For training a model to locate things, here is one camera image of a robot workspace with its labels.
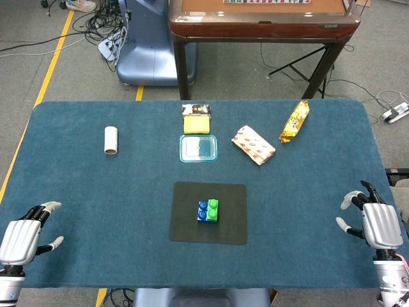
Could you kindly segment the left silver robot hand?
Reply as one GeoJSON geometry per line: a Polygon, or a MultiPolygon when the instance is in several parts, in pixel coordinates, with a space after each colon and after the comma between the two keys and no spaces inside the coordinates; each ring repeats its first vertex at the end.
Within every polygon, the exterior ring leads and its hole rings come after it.
{"type": "Polygon", "coordinates": [[[1,263],[25,266],[34,257],[57,249],[64,241],[63,236],[42,246],[38,242],[46,220],[60,207],[60,202],[49,201],[30,208],[19,219],[10,221],[1,243],[1,263]]]}

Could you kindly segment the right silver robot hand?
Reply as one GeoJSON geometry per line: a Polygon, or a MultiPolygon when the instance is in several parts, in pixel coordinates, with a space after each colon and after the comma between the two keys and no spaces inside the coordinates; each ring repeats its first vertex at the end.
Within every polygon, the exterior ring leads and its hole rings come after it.
{"type": "Polygon", "coordinates": [[[341,209],[356,206],[362,217],[362,228],[348,225],[341,217],[336,217],[336,223],[343,232],[365,240],[374,250],[396,250],[403,245],[403,236],[395,208],[384,202],[371,183],[364,180],[360,183],[369,194],[365,195],[362,191],[346,194],[341,209]]]}

